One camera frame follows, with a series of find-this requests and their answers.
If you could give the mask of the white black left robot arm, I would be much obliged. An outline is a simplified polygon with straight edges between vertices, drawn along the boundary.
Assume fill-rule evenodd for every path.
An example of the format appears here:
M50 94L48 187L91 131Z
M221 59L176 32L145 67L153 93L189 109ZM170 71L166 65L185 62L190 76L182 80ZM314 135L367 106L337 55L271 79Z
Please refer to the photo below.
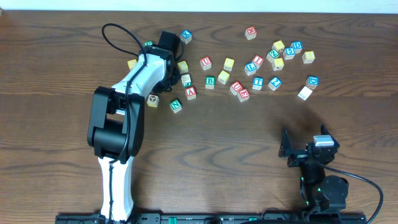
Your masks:
M159 42L141 47L137 65L110 88L93 94L88 145L103 175L103 206L99 223L127 223L134 207L132 162L144 138L144 109L151 93L172 90L181 74L176 66L180 38L163 31Z

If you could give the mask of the green B block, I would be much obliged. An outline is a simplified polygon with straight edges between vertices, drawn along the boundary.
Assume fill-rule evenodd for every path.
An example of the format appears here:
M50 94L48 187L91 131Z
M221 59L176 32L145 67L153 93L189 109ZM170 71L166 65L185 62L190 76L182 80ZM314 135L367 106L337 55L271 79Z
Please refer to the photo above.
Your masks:
M205 78L205 88L214 89L214 87L215 87L215 77L207 76Z

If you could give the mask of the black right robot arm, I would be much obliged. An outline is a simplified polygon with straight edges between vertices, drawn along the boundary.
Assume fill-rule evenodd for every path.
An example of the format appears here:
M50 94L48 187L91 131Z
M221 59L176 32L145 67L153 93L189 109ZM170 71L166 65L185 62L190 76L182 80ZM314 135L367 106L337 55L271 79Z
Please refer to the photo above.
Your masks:
M346 208L349 183L336 175L325 174L325 166L335 159L340 147L324 125L321 134L313 137L305 149L294 149L287 130L282 131L279 157L287 159L288 167L299 167L300 194L307 203L303 217L333 214Z

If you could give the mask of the yellow O block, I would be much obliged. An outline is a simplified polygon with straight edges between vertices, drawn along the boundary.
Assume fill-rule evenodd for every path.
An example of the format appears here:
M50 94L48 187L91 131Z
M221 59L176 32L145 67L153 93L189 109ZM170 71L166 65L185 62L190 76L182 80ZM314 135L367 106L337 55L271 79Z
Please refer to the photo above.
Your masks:
M185 60L177 63L178 70L180 74L185 74L189 72L188 64Z

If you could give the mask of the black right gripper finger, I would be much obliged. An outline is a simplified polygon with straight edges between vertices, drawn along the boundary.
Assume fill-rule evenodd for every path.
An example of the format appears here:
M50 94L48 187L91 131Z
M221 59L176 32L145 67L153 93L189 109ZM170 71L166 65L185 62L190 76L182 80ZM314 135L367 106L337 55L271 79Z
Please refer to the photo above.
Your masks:
M286 129L282 130L282 140L278 152L279 157L289 157L292 153L292 146Z
M334 137L330 134L329 130L326 128L324 124L321 125L320 131L322 136L328 136L329 138L334 140Z

